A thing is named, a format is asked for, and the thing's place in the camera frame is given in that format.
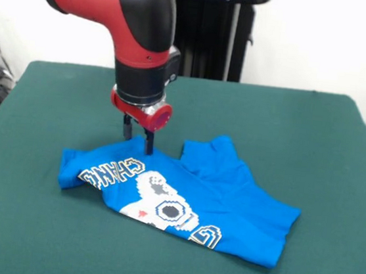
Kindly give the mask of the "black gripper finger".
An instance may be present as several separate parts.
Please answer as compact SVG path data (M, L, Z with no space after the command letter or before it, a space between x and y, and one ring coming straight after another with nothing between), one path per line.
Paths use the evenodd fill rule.
M147 156L150 156L153 153L153 147L154 147L154 132L149 131L148 129L144 129L146 141L145 141L145 154Z
M132 139L132 121L131 121L131 116L128 114L124 114L124 122L123 122L123 136L125 140L130 140Z

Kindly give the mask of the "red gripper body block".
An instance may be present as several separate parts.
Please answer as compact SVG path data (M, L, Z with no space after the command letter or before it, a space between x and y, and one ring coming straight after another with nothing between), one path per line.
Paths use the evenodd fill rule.
M166 96L154 105L133 105L118 96L116 85L112 87L110 100L118 110L132 117L140 126L151 132L164 128L173 113L172 106L166 102Z

